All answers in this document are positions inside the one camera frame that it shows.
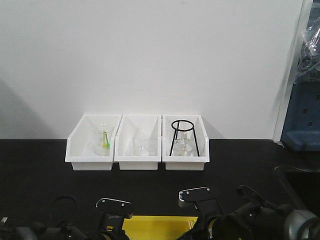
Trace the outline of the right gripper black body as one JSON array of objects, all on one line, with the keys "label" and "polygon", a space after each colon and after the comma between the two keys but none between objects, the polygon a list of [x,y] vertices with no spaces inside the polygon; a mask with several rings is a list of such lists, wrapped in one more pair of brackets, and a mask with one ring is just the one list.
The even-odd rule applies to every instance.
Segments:
[{"label": "right gripper black body", "polygon": [[203,186],[180,190],[180,208],[194,207],[198,218],[192,230],[216,230],[224,220],[224,210],[220,204],[220,191],[214,186]]}]

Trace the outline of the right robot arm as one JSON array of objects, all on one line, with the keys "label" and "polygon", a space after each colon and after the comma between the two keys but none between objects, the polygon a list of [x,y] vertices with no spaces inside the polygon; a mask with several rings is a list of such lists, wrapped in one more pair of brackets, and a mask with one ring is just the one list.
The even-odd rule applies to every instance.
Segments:
[{"label": "right robot arm", "polygon": [[290,204],[274,205],[255,190],[237,188],[245,205],[224,214],[218,190],[211,186],[181,190],[181,208],[193,206],[198,217],[181,240],[318,240],[320,218],[309,210],[294,209]]}]

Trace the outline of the left gripper black silver body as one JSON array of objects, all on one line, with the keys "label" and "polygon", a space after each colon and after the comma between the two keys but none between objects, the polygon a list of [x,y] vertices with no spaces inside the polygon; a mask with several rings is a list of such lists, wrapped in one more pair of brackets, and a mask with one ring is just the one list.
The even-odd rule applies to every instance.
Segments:
[{"label": "left gripper black silver body", "polygon": [[133,217],[131,202],[103,197],[96,203],[96,208],[102,212],[98,230],[106,235],[126,235],[123,230],[125,219]]}]

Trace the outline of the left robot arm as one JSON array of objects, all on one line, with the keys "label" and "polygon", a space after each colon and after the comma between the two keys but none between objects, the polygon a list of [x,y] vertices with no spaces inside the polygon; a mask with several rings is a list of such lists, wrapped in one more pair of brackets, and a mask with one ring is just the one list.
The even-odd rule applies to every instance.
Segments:
[{"label": "left robot arm", "polygon": [[29,227],[16,226],[6,216],[0,220],[2,240],[128,240],[123,224],[133,216],[132,203],[103,197],[95,207],[102,212],[97,230],[88,232],[79,229],[71,220],[78,210],[75,198],[56,198],[49,212],[49,223],[34,222]]}]

